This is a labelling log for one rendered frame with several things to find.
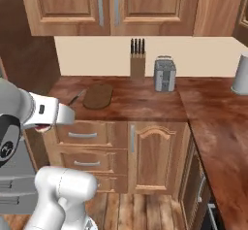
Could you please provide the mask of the white blender jar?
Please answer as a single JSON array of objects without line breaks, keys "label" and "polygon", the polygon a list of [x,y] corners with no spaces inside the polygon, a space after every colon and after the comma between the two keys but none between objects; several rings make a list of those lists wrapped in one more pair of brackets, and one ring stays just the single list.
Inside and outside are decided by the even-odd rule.
[{"label": "white blender jar", "polygon": [[231,90],[239,95],[248,95],[248,52],[240,55]]}]

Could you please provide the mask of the grey fridge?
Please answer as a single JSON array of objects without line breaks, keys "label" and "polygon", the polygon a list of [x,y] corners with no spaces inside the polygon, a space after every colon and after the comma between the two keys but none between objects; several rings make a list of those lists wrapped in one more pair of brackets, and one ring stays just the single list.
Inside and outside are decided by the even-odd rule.
[{"label": "grey fridge", "polygon": [[38,195],[34,184],[36,172],[24,139],[14,156],[0,168],[0,214],[32,214]]}]

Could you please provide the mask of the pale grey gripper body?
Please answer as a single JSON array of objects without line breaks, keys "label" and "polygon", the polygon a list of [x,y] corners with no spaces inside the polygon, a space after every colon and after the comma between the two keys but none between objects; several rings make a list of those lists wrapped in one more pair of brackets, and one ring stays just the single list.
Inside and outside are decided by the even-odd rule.
[{"label": "pale grey gripper body", "polygon": [[58,105],[56,123],[61,125],[73,124],[75,121],[75,112],[64,104]]}]

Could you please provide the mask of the brown oval cutting board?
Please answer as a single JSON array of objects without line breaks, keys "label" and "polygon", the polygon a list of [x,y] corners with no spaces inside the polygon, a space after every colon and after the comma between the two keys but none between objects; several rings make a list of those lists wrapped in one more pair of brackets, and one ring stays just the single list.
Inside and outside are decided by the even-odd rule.
[{"label": "brown oval cutting board", "polygon": [[85,93],[82,104],[86,109],[100,110],[110,104],[113,87],[107,83],[90,85]]}]

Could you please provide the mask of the dark red steak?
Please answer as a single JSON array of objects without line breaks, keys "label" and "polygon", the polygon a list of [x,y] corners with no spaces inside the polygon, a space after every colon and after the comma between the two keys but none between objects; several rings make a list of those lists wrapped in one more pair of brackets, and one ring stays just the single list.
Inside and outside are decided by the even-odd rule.
[{"label": "dark red steak", "polygon": [[40,133],[45,133],[51,129],[51,125],[48,124],[40,124],[35,127],[35,130]]}]

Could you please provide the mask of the arched wooden base cupboard door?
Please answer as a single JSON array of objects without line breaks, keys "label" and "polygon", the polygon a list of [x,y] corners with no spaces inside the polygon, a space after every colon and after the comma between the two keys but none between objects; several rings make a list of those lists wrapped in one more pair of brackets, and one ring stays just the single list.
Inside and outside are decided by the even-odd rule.
[{"label": "arched wooden base cupboard door", "polygon": [[[130,127],[135,124],[135,151]],[[172,195],[178,185],[180,161],[189,133],[186,122],[132,121],[128,123],[128,191],[133,194]]]}]

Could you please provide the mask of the dark wooden wall cupboard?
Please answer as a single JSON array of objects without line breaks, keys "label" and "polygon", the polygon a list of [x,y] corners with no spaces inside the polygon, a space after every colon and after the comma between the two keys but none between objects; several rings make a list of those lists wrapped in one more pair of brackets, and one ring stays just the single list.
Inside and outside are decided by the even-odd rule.
[{"label": "dark wooden wall cupboard", "polygon": [[241,0],[232,36],[248,48],[248,0]]}]

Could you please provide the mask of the silver toaster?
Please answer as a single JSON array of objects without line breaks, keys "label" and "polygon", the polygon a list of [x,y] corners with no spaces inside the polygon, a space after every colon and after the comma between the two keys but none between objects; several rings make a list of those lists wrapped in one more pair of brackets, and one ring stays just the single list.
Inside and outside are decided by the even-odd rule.
[{"label": "silver toaster", "polygon": [[175,86],[176,67],[171,56],[159,55],[154,63],[154,87],[158,92],[172,92]]}]

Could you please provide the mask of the wooden wall cupboard door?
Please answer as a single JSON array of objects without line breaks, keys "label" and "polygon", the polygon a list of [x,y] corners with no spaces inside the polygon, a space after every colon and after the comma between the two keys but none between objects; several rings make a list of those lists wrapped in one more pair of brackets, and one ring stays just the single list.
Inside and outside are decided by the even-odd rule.
[{"label": "wooden wall cupboard door", "polygon": [[104,27],[98,0],[23,0],[33,36],[107,36],[109,0],[103,0]]},{"label": "wooden wall cupboard door", "polygon": [[198,0],[119,0],[120,21],[114,26],[114,0],[109,0],[113,36],[192,36]]}]

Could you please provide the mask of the wooden knife block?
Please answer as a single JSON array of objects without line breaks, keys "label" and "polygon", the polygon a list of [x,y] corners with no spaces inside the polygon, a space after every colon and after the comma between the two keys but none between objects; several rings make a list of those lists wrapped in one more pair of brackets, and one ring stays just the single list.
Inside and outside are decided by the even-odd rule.
[{"label": "wooden knife block", "polygon": [[132,80],[143,80],[145,76],[145,55],[133,53],[130,58],[130,77]]}]

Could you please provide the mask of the wooden drawer front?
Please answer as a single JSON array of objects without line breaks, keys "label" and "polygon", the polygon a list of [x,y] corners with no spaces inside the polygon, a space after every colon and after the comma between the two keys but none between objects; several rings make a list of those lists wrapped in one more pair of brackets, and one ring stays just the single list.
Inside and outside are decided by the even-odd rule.
[{"label": "wooden drawer front", "polygon": [[[55,128],[59,144],[81,146],[104,146],[110,148],[126,148],[128,124],[126,121],[78,120],[73,125]],[[97,133],[96,138],[71,138],[68,133]]]},{"label": "wooden drawer front", "polygon": [[127,177],[126,176],[117,176],[117,177],[106,177],[106,176],[97,176],[98,182],[98,192],[107,192],[107,193],[127,193]]},{"label": "wooden drawer front", "polygon": [[[66,168],[82,170],[95,174],[108,174],[125,176],[128,170],[128,151],[126,149],[108,148],[80,148],[78,150],[69,148],[62,150],[59,154],[61,165]],[[74,161],[97,162],[97,167],[81,167],[74,165]]]}]

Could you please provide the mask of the dark wooden tall housing panel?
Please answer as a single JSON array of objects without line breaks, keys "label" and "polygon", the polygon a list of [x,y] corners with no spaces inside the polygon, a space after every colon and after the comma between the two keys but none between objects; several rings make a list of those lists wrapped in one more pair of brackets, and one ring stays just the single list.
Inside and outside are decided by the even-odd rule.
[{"label": "dark wooden tall housing panel", "polygon": [[61,76],[54,39],[31,35],[23,0],[0,0],[0,73],[42,95]]}]

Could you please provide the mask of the plain wooden cupboard panel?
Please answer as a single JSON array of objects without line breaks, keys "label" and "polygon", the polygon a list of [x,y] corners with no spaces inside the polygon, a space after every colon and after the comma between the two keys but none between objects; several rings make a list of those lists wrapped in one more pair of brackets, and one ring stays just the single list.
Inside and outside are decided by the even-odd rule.
[{"label": "plain wooden cupboard panel", "polygon": [[241,0],[199,0],[194,35],[196,37],[230,37]]}]

